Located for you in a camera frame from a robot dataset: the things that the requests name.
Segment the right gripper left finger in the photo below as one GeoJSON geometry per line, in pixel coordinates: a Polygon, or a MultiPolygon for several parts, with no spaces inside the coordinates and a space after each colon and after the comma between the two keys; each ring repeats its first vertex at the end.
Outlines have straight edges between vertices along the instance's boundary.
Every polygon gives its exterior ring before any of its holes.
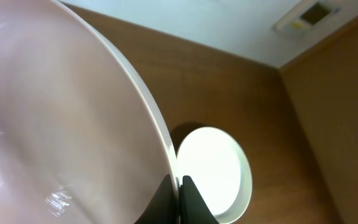
{"type": "Polygon", "coordinates": [[[135,224],[175,224],[176,200],[170,175],[166,175],[135,224]]]}

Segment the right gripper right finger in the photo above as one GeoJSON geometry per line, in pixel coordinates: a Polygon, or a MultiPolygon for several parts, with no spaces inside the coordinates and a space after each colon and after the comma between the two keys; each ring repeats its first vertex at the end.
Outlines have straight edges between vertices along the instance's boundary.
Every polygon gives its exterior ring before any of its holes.
{"type": "Polygon", "coordinates": [[[180,221],[181,224],[219,224],[188,175],[183,176],[180,187],[180,221]]]}

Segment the white plate bottom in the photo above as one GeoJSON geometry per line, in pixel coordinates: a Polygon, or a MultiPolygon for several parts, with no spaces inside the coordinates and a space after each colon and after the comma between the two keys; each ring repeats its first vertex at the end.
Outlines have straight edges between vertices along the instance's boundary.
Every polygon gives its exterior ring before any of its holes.
{"type": "Polygon", "coordinates": [[[235,223],[245,214],[252,196],[252,173],[240,144],[214,127],[193,130],[181,140],[177,166],[192,181],[218,223],[235,223]]]}

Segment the white plate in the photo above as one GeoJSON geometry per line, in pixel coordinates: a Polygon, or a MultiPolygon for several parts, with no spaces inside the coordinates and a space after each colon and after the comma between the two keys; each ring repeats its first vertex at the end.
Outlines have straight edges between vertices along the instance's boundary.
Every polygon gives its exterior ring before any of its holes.
{"type": "Polygon", "coordinates": [[[175,152],[128,59],[59,1],[0,1],[0,223],[135,223],[175,152]]]}
{"type": "Polygon", "coordinates": [[[218,223],[235,223],[245,214],[252,196],[252,173],[240,144],[214,127],[193,130],[181,140],[177,166],[192,181],[218,223]]]}

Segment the white plate top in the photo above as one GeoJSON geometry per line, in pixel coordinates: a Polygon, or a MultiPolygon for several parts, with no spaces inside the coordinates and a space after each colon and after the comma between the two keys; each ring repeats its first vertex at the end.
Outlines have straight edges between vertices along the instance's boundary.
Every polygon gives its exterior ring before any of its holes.
{"type": "Polygon", "coordinates": [[[59,1],[0,1],[0,223],[135,223],[175,152],[128,59],[59,1]]]}

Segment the white wall socket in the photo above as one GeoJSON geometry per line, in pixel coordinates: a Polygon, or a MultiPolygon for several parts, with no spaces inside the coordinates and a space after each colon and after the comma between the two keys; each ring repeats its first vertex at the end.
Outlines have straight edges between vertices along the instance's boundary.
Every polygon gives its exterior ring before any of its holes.
{"type": "Polygon", "coordinates": [[[356,15],[358,0],[302,0],[273,25],[273,30],[293,36],[334,31],[356,15]]]}

